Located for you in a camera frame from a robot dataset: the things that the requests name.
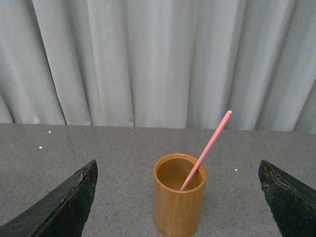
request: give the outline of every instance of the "gray table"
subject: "gray table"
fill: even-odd
[[[212,134],[0,124],[0,225],[96,159],[96,194],[82,236],[159,236],[154,222],[155,162],[169,153],[198,157]],[[315,135],[224,130],[204,162],[208,180],[195,236],[280,236],[261,191],[260,161],[272,162],[315,189],[315,144]]]

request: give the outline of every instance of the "white curtain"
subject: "white curtain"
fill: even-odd
[[[316,133],[315,0],[1,0],[0,122]]]

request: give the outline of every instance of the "wooden cup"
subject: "wooden cup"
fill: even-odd
[[[179,191],[197,159],[169,154],[154,167],[156,226],[164,237],[191,237],[198,229],[207,171],[202,164]]]

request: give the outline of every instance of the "pink stick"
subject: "pink stick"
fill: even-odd
[[[183,191],[185,189],[185,187],[187,186],[187,184],[190,182],[190,180],[192,179],[193,175],[198,170],[199,166],[202,164],[202,161],[205,158],[206,154],[208,153],[208,151],[214,145],[214,143],[217,140],[219,134],[221,134],[221,132],[223,131],[224,127],[226,126],[226,124],[227,124],[228,120],[230,119],[230,117],[232,116],[232,114],[233,114],[233,112],[231,110],[226,112],[226,114],[223,117],[222,121],[220,122],[220,124],[218,125],[217,129],[215,130],[213,136],[211,137],[211,139],[207,143],[204,151],[202,152],[202,154],[198,158],[196,164],[194,165],[194,167],[192,168],[191,172],[189,173],[186,181],[184,181],[182,187],[180,188],[180,191]]]

